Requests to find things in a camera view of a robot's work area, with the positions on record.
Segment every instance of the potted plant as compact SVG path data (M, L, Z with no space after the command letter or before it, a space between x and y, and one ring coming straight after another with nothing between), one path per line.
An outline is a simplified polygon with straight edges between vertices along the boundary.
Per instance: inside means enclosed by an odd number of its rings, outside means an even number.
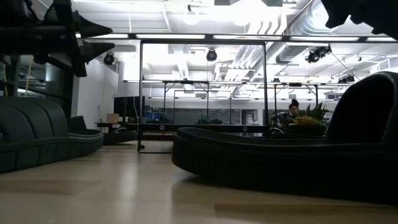
M286 133L323 136L329 125L329 119L325 118L327 113L332 113L332 111L328 110L323 103L316 105L312 110L311 105L308 105L305 115L296 117L294 123L287 127Z

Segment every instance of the light wood floor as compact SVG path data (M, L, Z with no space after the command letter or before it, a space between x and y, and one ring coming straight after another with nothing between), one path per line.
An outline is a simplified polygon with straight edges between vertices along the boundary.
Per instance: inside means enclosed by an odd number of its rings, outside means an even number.
M171 142L147 142L148 148ZM214 187L131 145L0 175L1 224L398 223L392 207Z

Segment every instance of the person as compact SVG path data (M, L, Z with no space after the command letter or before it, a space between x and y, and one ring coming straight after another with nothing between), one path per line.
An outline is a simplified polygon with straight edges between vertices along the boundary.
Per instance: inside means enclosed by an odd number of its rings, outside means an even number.
M284 116L283 129L286 130L289 124L294 123L294 120L298 115L299 115L299 102L293 99L292 103L289 105L289 112L287 112Z

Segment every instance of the track light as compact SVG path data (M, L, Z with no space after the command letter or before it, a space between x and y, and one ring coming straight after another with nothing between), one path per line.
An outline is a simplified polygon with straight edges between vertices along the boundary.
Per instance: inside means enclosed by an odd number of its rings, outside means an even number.
M113 56L113 52L107 52L104 57L104 63L106 65L114 65L116 63L115 57Z
M217 60L216 50L215 49L209 49L209 52L207 52L206 59L209 62L214 62L215 60Z
M353 75L349 75L344 78L340 78L337 83L353 83L355 82L355 78Z
M330 45L327 47L317 47L315 50L310 50L310 54L307 57L305 57L305 60L308 63L315 63L330 53L331 53Z

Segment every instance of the exposed ductwork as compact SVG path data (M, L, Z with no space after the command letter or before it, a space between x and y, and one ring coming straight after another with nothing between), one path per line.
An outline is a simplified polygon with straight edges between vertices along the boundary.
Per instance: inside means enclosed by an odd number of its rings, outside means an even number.
M284 35L331 34L335 29L325 27L327 19L327 13L321 0L314 0L301 13L297 20L286 29ZM309 46L286 45L283 42L274 43L267 51L267 62L271 58L275 58L275 63L288 64L293 58L308 48Z

